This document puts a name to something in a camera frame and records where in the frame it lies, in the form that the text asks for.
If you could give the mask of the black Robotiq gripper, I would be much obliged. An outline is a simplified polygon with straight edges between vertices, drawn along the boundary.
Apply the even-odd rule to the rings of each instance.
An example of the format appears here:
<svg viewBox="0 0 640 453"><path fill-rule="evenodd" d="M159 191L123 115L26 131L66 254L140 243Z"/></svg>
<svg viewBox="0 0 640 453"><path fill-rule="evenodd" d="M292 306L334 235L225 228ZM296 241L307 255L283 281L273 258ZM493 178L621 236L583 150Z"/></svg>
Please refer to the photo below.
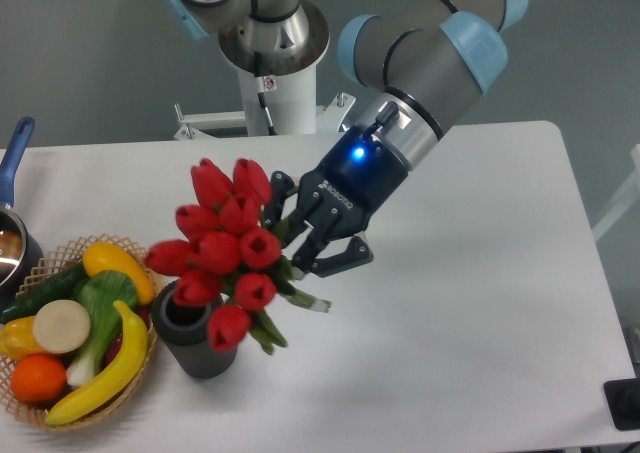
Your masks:
<svg viewBox="0 0 640 453"><path fill-rule="evenodd" d="M344 247L340 252L311 258L312 250L301 246L291 259L298 278L343 273L373 261L373 251L359 232L405 179L405 165L376 130L354 126L300 182L283 171L271 174L271 198L263 207L262 225L272 233L288 233L289 241L307 227L319 229L324 243L351 236L338 241ZM284 218L285 203L294 195L296 206Z"/></svg>

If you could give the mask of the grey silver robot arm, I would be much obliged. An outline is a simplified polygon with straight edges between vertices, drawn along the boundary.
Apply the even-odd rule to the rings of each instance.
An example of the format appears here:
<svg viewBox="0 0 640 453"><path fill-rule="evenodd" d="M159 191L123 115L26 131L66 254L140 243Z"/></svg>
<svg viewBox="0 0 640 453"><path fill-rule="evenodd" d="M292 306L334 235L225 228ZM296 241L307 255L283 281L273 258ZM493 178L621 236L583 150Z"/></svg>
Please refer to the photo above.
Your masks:
<svg viewBox="0 0 640 453"><path fill-rule="evenodd" d="M168 0L235 68L252 136L313 134L316 67L329 29L306 0ZM528 0L420 0L395 19L362 15L337 42L342 71L377 99L299 180L273 175L269 227L285 223L295 272L320 277L366 263L371 216L503 71L502 32Z"/></svg>

